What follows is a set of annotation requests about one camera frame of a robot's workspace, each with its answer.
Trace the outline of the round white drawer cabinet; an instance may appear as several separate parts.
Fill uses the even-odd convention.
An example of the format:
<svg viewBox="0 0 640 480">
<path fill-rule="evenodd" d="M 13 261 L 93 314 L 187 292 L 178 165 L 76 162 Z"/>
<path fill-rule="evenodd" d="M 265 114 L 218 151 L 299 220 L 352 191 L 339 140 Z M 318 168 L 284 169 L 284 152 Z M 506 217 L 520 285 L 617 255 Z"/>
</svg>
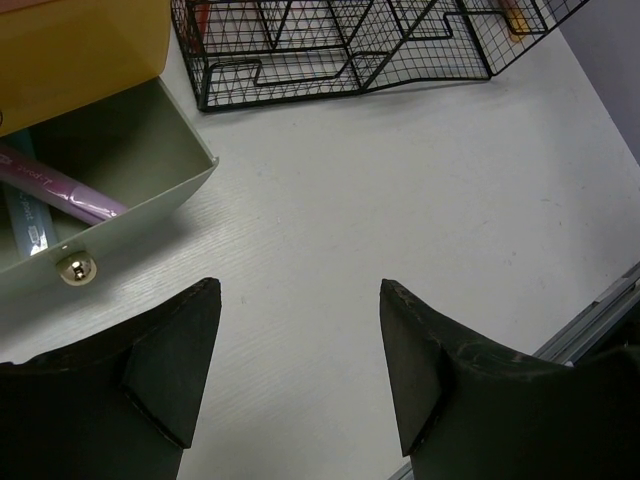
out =
<svg viewBox="0 0 640 480">
<path fill-rule="evenodd" d="M 58 242 L 21 259 L 1 181 L 3 300 L 91 283 L 217 167 L 161 78 L 171 22 L 168 1 L 2 3 L 1 145 L 28 129 L 36 161 L 128 208 L 89 225 L 49 205 Z"/>
</svg>

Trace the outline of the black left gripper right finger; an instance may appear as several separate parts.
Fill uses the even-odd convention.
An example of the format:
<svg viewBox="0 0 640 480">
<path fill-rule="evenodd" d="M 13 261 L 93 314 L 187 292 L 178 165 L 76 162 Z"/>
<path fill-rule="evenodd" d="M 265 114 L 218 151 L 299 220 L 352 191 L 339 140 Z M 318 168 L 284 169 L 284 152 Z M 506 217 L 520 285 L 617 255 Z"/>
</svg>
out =
<svg viewBox="0 0 640 480">
<path fill-rule="evenodd" d="M 497 343 L 394 280 L 380 325 L 402 453 L 418 479 L 635 479 L 639 343 L 573 365 Z"/>
</svg>

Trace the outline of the pink highlighter pen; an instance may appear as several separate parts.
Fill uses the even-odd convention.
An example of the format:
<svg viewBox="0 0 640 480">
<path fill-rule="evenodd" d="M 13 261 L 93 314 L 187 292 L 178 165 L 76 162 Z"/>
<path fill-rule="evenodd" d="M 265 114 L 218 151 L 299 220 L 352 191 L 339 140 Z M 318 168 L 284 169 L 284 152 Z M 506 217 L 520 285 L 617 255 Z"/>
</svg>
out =
<svg viewBox="0 0 640 480">
<path fill-rule="evenodd" d="M 1 181 L 89 225 L 113 219 L 128 210 L 82 182 L 4 144 Z"/>
</svg>

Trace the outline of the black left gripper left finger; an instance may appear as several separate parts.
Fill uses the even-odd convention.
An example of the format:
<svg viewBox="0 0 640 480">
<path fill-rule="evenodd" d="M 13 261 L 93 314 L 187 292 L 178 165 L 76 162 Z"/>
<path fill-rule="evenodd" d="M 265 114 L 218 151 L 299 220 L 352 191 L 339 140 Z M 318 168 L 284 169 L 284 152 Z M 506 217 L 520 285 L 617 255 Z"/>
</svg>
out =
<svg viewBox="0 0 640 480">
<path fill-rule="evenodd" d="M 205 278 L 164 303 L 1 366 L 5 479 L 173 479 L 192 445 L 221 314 Z"/>
</svg>

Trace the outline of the red folder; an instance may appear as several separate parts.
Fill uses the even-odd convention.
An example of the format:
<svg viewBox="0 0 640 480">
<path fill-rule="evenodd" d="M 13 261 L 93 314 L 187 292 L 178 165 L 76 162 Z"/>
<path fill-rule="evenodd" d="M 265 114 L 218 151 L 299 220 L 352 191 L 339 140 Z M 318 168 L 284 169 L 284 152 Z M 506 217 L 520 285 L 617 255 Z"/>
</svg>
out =
<svg viewBox="0 0 640 480">
<path fill-rule="evenodd" d="M 205 0 L 197 0 L 193 2 L 193 10 L 196 20 L 196 26 L 202 38 L 206 36 L 209 25 L 210 2 Z"/>
</svg>

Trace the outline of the blue highlighter pen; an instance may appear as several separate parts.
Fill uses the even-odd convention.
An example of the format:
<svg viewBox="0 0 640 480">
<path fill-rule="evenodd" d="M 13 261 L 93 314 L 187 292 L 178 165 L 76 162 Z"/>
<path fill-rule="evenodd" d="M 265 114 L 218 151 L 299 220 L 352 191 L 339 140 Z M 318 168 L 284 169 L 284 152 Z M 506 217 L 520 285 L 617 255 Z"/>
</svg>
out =
<svg viewBox="0 0 640 480">
<path fill-rule="evenodd" d="M 17 165 L 16 177 L 2 180 L 16 248 L 21 259 L 28 259 L 58 242 L 49 204 L 32 195 L 40 192 L 47 177 L 34 166 L 35 150 L 28 129 L 9 134 L 2 143 L 28 159 L 27 165 Z"/>
</svg>

